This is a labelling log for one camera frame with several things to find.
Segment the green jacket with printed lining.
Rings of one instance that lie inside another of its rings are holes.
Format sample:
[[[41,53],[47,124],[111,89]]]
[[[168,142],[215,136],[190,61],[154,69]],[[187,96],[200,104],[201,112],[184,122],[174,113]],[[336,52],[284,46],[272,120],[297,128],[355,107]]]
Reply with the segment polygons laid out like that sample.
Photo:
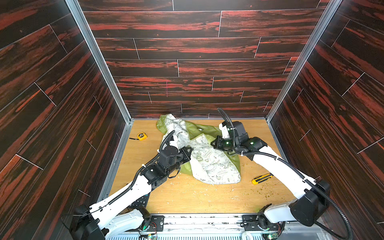
[[[195,124],[168,114],[160,116],[157,128],[164,136],[175,131],[179,149],[192,148],[191,160],[182,165],[182,173],[210,185],[237,184],[241,181],[239,157],[211,146],[211,142],[222,135],[218,127]]]

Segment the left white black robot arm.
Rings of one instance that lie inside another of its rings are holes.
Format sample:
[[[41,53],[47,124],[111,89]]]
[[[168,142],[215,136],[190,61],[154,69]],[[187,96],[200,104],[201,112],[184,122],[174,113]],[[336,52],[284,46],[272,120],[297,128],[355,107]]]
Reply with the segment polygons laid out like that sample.
[[[74,240],[107,240],[128,230],[146,229],[151,214],[138,207],[126,214],[122,211],[149,194],[170,178],[173,171],[191,159],[193,149],[166,146],[137,171],[134,180],[90,207],[81,205],[74,210],[70,235]]]

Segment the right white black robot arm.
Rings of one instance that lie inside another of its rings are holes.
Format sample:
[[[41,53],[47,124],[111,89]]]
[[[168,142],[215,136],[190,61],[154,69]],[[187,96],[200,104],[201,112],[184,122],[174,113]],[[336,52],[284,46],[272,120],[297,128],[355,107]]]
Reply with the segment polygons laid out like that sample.
[[[315,187],[328,195],[330,185],[324,181],[316,183],[315,179],[289,167],[266,142],[257,137],[249,138],[241,122],[222,122],[219,129],[222,134],[211,143],[215,149],[247,156],[268,170],[294,195],[294,199],[286,203],[264,206],[258,212],[259,227],[266,230],[272,224],[286,221],[297,221],[307,227],[314,225],[329,207]]]

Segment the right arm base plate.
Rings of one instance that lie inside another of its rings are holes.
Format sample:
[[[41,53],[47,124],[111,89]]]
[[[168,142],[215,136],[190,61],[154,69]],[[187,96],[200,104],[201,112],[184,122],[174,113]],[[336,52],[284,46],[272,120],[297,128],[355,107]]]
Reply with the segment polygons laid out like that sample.
[[[285,222],[271,223],[264,215],[242,215],[240,226],[246,231],[280,232],[285,227]]]

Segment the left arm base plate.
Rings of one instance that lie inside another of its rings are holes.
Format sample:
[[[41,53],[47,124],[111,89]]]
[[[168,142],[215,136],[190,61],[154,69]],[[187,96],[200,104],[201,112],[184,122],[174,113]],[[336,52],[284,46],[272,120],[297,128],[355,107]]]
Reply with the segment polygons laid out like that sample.
[[[145,218],[139,226],[142,232],[162,232],[164,230],[165,216],[152,215],[151,218]]]

